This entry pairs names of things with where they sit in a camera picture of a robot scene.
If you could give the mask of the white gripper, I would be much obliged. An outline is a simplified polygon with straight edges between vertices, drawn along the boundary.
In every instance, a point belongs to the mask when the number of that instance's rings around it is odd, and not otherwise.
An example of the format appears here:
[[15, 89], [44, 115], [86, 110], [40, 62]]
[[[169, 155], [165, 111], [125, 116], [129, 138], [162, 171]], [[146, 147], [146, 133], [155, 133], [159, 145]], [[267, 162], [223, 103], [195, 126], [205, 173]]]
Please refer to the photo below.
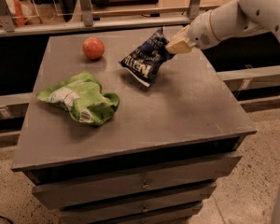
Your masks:
[[210, 49], [220, 43], [211, 25], [211, 10], [196, 17], [190, 25], [184, 26], [165, 46], [171, 54], [189, 53], [196, 46]]

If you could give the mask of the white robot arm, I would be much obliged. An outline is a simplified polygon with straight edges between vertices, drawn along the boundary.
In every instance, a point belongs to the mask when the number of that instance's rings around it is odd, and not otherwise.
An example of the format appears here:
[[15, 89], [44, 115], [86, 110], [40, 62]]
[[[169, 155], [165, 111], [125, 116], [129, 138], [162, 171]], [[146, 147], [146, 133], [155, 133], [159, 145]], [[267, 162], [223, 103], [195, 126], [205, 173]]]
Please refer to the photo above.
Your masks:
[[280, 0], [232, 0], [198, 15], [166, 45], [171, 54], [210, 49], [232, 37], [272, 33], [280, 44]]

